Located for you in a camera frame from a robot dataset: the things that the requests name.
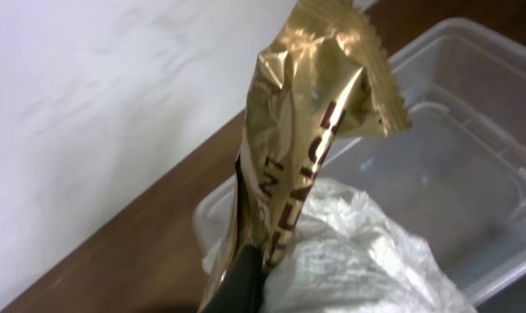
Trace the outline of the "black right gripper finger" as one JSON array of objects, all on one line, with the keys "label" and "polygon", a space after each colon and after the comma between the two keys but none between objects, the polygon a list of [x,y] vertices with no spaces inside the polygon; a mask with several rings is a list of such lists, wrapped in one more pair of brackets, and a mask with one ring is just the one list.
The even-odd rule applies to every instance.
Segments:
[{"label": "black right gripper finger", "polygon": [[258,313],[263,294],[262,260],[257,247],[243,246],[201,313]]}]

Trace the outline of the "white napkin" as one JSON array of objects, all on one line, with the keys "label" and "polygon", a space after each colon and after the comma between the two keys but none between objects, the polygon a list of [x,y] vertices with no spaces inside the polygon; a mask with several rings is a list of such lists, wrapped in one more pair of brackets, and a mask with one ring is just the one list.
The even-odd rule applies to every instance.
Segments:
[{"label": "white napkin", "polygon": [[472,312],[428,243],[365,192],[319,179],[259,312]]}]

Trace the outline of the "gold snack wrapper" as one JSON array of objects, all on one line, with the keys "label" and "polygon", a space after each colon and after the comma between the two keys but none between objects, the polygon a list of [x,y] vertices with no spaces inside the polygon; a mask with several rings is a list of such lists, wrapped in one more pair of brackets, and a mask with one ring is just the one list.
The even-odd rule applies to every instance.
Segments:
[{"label": "gold snack wrapper", "polygon": [[283,257],[338,137],[386,137],[410,127],[388,55],[351,1],[300,0],[257,57],[235,163],[230,223],[200,310],[241,248],[268,275]]}]

